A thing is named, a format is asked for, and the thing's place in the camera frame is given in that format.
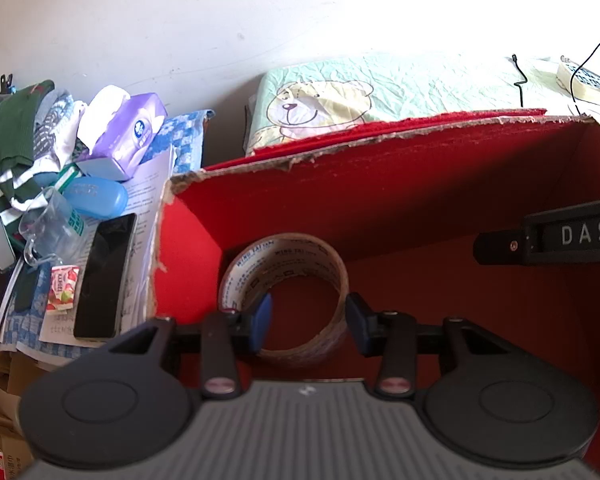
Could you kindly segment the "purple tissue pack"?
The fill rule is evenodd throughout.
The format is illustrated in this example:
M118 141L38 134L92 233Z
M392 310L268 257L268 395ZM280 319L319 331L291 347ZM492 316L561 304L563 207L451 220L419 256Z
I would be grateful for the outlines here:
M157 93L131 96L108 84L87 105L76 137L86 146L76 164L84 174L130 180L168 113Z

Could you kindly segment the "cardboard carton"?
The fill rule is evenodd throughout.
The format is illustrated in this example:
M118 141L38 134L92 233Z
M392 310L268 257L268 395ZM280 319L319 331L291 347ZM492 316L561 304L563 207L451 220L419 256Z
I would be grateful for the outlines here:
M0 351L0 479L19 479L33 462L18 410L24 390L45 374L23 353Z

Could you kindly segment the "white paper documents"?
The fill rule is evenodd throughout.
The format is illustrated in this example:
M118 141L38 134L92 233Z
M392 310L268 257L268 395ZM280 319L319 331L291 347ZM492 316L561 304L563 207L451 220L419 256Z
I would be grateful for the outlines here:
M173 169L172 159L173 150L169 148L140 164L134 177L124 184L130 196L124 213L136 214L136 226L128 270L122 281L121 307L114 335L129 330L145 317L148 261L163 185ZM74 307L67 314L46 314L38 331L38 340L43 344L94 348L109 339L109 336L76 338L73 330L77 310L78 307Z

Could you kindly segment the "white power strip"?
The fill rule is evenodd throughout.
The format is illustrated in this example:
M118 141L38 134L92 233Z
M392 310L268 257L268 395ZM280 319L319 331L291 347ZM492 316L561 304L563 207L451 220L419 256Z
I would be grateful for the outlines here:
M600 76L562 56L556 73L558 84L578 101L600 105Z

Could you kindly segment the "green striped clothing pile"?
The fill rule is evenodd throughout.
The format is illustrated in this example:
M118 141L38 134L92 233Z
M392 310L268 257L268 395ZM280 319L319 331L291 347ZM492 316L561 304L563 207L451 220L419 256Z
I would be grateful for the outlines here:
M38 203L39 174L60 174L76 157L86 104L46 79L0 102L0 220L12 237Z

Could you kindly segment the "clear plastic cup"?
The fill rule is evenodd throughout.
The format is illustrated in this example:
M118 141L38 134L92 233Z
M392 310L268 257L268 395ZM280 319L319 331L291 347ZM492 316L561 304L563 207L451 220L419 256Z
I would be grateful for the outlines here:
M37 268L44 263L69 264L76 260L85 230L82 216L56 188L44 188L20 218L23 259Z

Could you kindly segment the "blue checkered cloth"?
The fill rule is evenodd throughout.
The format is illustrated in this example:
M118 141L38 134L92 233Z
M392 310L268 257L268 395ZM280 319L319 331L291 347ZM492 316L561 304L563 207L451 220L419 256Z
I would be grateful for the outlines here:
M128 206L123 211L125 214L137 210L140 204L149 204L149 193L161 188L166 179L200 168L204 127L212 117L212 110L198 110L166 120L132 179L123 183L129 194ZM11 318L20 318L20 314L15 312L15 302L21 287L18 284L21 274L34 277L33 290L36 290L41 272L18 263L15 271L6 274L9 282L0 309L0 351L16 350L18 328L8 328L7 325Z

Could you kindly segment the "black smartphone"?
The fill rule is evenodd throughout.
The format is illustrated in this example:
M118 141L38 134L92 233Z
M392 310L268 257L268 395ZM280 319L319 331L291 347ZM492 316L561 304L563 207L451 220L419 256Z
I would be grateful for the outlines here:
M136 219L125 214L99 223L76 305L76 339L105 340L117 333Z

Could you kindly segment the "blue glasses case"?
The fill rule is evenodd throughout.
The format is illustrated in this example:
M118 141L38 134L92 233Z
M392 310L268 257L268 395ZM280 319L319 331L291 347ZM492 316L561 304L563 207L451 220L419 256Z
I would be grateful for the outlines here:
M129 200L120 182L99 177L76 178L62 195L79 214L98 220L120 217Z

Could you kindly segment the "large red cardboard box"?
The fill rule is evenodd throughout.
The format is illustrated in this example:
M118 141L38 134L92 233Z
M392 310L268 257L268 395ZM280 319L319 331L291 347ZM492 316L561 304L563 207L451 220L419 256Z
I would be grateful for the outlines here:
M372 307L469 318L582 380L600 406L600 263L482 266L472 255L481 232L596 200L591 119L464 113L289 143L166 185L149 310L198 322L247 246L309 234ZM588 461L600 470L600 426Z

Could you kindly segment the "small red snack packet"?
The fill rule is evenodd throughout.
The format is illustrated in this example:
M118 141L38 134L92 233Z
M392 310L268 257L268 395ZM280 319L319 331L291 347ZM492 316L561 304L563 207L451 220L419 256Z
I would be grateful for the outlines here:
M76 305L76 285L79 266L53 266L50 272L50 290L46 301L48 313L65 313Z

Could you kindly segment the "clear packing tape roll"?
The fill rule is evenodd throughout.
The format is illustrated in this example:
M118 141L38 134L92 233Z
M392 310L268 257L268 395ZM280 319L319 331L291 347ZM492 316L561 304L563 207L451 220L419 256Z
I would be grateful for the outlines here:
M257 240L228 265L218 309L252 319L261 359L308 366L340 346L349 290L347 268L332 246L313 235L280 233Z

